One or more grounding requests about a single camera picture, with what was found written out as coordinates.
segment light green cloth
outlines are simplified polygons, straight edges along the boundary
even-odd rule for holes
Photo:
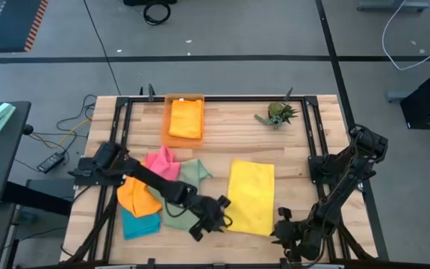
[[[193,185],[197,188],[200,187],[200,181],[207,177],[213,177],[203,166],[199,159],[190,161],[183,161],[180,163],[180,172],[178,173],[178,181],[182,181]],[[190,211],[186,211],[180,217],[170,217],[167,213],[165,205],[165,199],[161,197],[161,194],[153,188],[149,187],[149,192],[162,203],[162,223],[176,229],[182,229],[188,231],[192,228],[199,219]],[[182,212],[183,209],[177,208],[173,205],[168,205],[170,214],[177,215]]]

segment orange tray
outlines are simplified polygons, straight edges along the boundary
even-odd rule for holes
[[[172,113],[172,102],[174,100],[179,100],[183,98],[187,101],[202,101],[202,126],[203,126],[203,109],[205,98],[203,94],[183,94],[183,93],[174,93],[165,95],[165,101],[163,103],[163,121],[162,121],[162,134],[161,140],[162,143],[166,146],[172,147],[200,147],[203,145],[203,130],[202,130],[202,138],[200,139],[189,139],[182,137],[173,137],[169,134],[170,128],[170,115]]]

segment floor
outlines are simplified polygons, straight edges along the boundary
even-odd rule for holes
[[[112,67],[122,94],[137,95],[148,83],[158,94],[271,94],[286,93],[290,87],[298,94],[339,93],[328,58],[184,62],[132,58],[123,62],[123,57],[131,56],[328,56],[315,1],[180,0],[172,6],[170,20],[158,27],[143,22],[141,7],[126,7],[122,1],[87,3],[107,54],[120,59]],[[381,34],[392,12],[359,12],[357,0],[322,3],[338,56],[384,55]],[[387,32],[386,48],[392,55],[428,55],[430,8],[421,14],[399,14]],[[91,60],[101,56],[82,0],[50,1],[32,51],[0,54],[0,58],[79,57],[87,62],[0,64],[0,101],[32,102],[28,122],[37,132],[56,132],[55,123],[77,115],[88,93],[117,94],[108,65]],[[387,61],[351,58],[340,62],[340,68],[356,122],[390,140],[386,161],[376,167],[378,175],[371,179],[389,258],[430,263],[430,131],[408,130],[400,107],[384,97],[388,90],[415,90],[430,77],[430,62],[400,72]],[[83,126],[78,133],[85,135],[88,128]],[[70,162],[45,176],[14,164],[10,180],[24,184],[26,179],[66,177],[84,144],[79,137],[69,150]],[[24,137],[16,157],[34,167],[53,152]],[[61,243],[57,237],[27,240],[19,245],[16,262],[54,264]]]

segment blue cloth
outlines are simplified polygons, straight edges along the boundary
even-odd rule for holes
[[[134,217],[129,210],[122,208],[122,229],[125,240],[151,235],[161,229],[161,217],[159,217],[158,213]]]

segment yellow cable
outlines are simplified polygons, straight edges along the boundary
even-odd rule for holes
[[[32,134],[35,137],[38,137],[40,139],[41,142],[44,143],[44,145],[46,145],[49,149],[55,149],[59,146],[62,146],[61,144],[79,127],[83,126],[83,124],[88,123],[90,120],[83,120],[81,123],[79,123],[76,127],[72,128],[71,131],[69,131],[66,135],[64,135],[64,137],[59,141],[59,143],[57,143],[54,146],[51,146],[49,144],[46,143],[46,140],[44,140],[44,138],[40,137],[38,134]]]

